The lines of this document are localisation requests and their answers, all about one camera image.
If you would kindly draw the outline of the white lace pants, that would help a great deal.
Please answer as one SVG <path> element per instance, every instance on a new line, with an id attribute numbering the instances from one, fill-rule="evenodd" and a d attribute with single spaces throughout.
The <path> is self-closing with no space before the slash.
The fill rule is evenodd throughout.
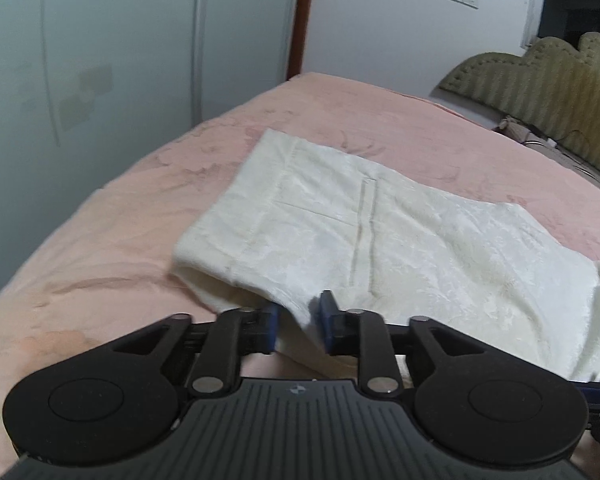
<path id="1" fill-rule="evenodd" d="M 377 162 L 268 130 L 174 247 L 215 312 L 276 302 L 279 349 L 314 367 L 316 302 L 428 316 L 572 380 L 600 378 L 600 261 L 524 208 L 468 200 Z"/>

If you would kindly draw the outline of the pink floral bed blanket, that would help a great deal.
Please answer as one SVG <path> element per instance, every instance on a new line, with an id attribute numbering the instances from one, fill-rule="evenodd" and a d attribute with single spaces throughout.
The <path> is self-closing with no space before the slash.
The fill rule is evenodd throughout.
<path id="1" fill-rule="evenodd" d="M 169 272 L 172 249 L 230 185 L 265 130 L 362 156 L 421 184 L 526 208 L 600 260 L 600 189 L 448 108 L 307 74 L 147 155 L 94 192 L 0 291 L 0 476 L 17 455 L 2 423 L 24 376 L 175 312 L 211 312 Z"/>

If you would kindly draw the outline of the beige pillow at headboard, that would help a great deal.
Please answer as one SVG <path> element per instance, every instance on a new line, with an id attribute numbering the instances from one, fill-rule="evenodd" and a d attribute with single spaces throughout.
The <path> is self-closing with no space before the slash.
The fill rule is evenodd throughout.
<path id="1" fill-rule="evenodd" d="M 530 128 L 518 119 L 513 118 L 512 116 L 505 116 L 493 131 L 554 160 L 554 162 L 557 162 L 560 166 L 585 178 L 585 180 L 588 180 L 592 185 L 595 185 L 596 188 L 600 188 L 600 171 L 588 164 L 578 155 L 572 154 L 570 151 L 562 148 L 553 139 L 544 136 L 542 132 Z"/>

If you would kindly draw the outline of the olive green padded headboard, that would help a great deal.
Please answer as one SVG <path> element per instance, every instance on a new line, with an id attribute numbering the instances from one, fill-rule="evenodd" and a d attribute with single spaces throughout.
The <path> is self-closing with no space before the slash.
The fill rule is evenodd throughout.
<path id="1" fill-rule="evenodd" d="M 584 34 L 576 48 L 547 37 L 521 56 L 472 56 L 438 87 L 521 120 L 600 171 L 598 32 Z"/>

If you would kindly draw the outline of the frosted glass wardrobe doors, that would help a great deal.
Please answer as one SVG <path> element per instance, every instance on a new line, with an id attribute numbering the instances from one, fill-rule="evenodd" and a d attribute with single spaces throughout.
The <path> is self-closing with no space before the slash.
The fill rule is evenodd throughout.
<path id="1" fill-rule="evenodd" d="M 281 84 L 296 0 L 0 0 L 0 289 L 87 196 Z"/>

